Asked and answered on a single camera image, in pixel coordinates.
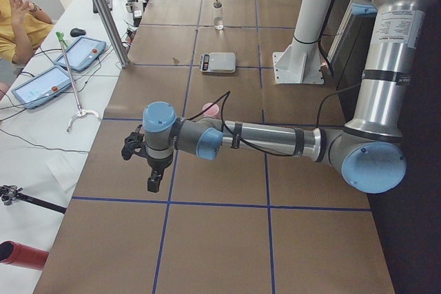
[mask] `computer mouse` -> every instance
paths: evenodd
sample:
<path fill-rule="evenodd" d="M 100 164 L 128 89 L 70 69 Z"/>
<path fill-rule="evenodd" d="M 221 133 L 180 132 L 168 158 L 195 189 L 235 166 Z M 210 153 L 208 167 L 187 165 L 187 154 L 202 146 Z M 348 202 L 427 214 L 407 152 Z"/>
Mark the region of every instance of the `computer mouse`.
<path fill-rule="evenodd" d="M 70 30 L 70 36 L 72 37 L 78 37 L 78 36 L 84 36 L 85 35 L 85 30 L 80 29 L 80 28 L 73 28 L 72 30 Z"/>

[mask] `clear plastic bottle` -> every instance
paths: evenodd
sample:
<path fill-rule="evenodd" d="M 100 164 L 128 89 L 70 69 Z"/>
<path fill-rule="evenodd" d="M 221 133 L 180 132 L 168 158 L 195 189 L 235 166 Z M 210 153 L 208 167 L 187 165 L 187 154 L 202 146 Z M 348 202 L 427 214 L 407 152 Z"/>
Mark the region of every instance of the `clear plastic bottle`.
<path fill-rule="evenodd" d="M 216 0 L 213 3 L 213 13 L 214 13 L 214 29 L 222 30 L 223 29 L 223 9 L 222 9 L 222 3 L 219 0 Z"/>

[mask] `red cylinder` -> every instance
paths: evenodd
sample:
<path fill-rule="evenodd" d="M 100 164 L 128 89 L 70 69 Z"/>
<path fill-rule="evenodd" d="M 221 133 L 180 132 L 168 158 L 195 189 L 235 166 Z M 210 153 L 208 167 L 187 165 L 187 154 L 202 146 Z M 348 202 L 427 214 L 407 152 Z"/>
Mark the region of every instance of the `red cylinder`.
<path fill-rule="evenodd" d="M 0 244 L 0 263 L 43 270 L 49 253 L 18 242 L 5 241 Z"/>

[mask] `blue joint cap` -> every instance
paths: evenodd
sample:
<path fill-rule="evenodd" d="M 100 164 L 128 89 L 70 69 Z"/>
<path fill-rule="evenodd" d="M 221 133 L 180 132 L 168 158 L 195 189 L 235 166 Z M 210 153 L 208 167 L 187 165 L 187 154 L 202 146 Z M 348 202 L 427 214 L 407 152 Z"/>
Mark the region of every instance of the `blue joint cap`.
<path fill-rule="evenodd" d="M 342 176 L 365 193 L 382 193 L 400 184 L 406 174 L 406 160 L 395 145 L 383 142 L 363 144 L 343 161 Z"/>
<path fill-rule="evenodd" d="M 176 112 L 169 103 L 155 101 L 149 104 L 143 112 L 143 127 L 147 132 L 162 132 L 176 121 Z"/>
<path fill-rule="evenodd" d="M 210 127 L 206 129 L 196 145 L 196 156 L 213 161 L 222 145 L 223 133 Z"/>
<path fill-rule="evenodd" d="M 352 15 L 356 17 L 374 17 L 377 15 L 377 9 L 373 5 L 352 3 Z"/>

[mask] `yellow shirt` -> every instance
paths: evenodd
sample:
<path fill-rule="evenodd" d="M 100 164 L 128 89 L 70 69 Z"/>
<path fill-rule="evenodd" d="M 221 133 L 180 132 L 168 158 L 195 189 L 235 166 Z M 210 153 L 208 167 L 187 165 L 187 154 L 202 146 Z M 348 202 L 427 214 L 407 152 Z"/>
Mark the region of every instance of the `yellow shirt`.
<path fill-rule="evenodd" d="M 25 31 L 32 45 L 36 50 L 54 27 L 35 19 L 31 14 L 26 14 Z M 11 7 L 9 0 L 0 0 L 0 58 L 12 62 L 15 54 L 15 36 L 11 26 Z"/>

